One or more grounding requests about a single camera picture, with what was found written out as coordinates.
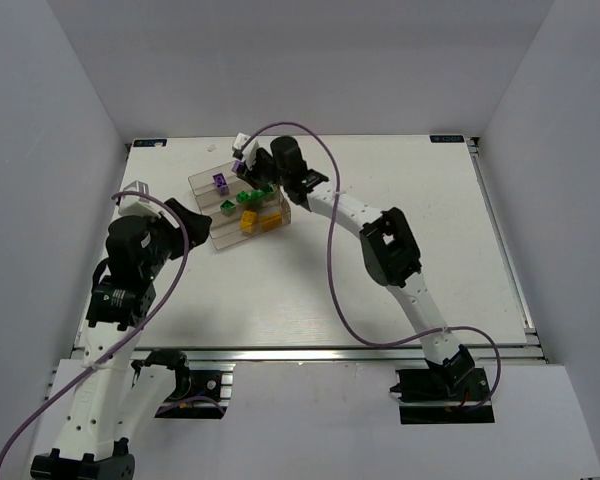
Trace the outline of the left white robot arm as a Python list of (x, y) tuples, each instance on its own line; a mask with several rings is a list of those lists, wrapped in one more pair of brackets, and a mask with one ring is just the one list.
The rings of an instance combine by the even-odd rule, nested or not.
[(140, 335), (164, 299), (154, 282), (170, 261), (185, 263), (206, 242), (212, 220), (176, 199), (120, 195), (87, 307), (82, 371), (71, 406), (47, 453), (32, 460), (33, 479), (130, 479), (134, 436), (171, 394), (189, 382), (185, 355), (157, 350), (132, 358)]

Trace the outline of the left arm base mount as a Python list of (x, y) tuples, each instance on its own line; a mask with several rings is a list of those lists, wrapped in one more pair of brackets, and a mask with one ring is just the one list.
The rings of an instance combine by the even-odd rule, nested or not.
[(175, 389), (156, 412), (161, 419), (202, 420), (224, 417), (230, 399), (232, 373), (226, 368), (191, 363), (177, 350), (154, 350), (146, 367), (166, 367), (173, 373)]

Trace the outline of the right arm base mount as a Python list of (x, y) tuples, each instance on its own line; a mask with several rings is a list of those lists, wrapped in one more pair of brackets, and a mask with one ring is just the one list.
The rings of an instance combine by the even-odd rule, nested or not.
[(449, 389), (430, 370), (396, 371), (397, 383), (389, 395), (398, 403), (402, 425), (470, 425), (493, 424), (495, 415), (490, 400), (488, 379), (477, 368)]

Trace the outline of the yellow long lego brick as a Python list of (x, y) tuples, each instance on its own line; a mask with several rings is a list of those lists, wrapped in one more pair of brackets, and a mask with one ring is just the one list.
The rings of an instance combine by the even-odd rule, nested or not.
[(259, 226), (262, 232), (268, 232), (283, 225), (284, 218), (280, 212), (259, 218)]

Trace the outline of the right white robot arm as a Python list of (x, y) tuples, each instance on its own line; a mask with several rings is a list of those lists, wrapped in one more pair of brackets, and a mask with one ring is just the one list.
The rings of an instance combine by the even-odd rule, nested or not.
[[(373, 208), (347, 194), (335, 157), (329, 157), (334, 177), (311, 169), (297, 140), (280, 136), (268, 150), (255, 145), (256, 138), (238, 134), (232, 146), (241, 163), (238, 177), (256, 189), (273, 184), (289, 200), (306, 211), (329, 220), (326, 268), (328, 288), (334, 308), (349, 334), (359, 343), (377, 349), (394, 348), (413, 340), (422, 345), (426, 364), (449, 390), (457, 388), (475, 367), (475, 362), (443, 319), (426, 285), (421, 252), (404, 213), (392, 207)], [(399, 303), (414, 329), (414, 335), (385, 344), (358, 335), (344, 316), (334, 279), (333, 240), (339, 225), (360, 242), (364, 267), (369, 277)]]

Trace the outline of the green small lego brick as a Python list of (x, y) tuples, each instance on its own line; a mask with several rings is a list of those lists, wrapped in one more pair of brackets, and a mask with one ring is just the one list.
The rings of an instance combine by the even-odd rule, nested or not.
[(230, 201), (230, 200), (225, 200), (221, 205), (220, 205), (220, 210), (221, 212), (226, 215), (226, 216), (230, 216), (233, 215), (236, 211), (236, 205)]

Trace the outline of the yellow patterned lego brick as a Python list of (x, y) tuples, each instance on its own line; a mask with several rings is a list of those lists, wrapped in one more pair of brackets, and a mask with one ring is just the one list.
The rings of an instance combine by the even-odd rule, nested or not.
[(251, 235), (255, 232), (258, 224), (258, 213), (252, 210), (245, 210), (240, 219), (240, 230), (243, 234)]

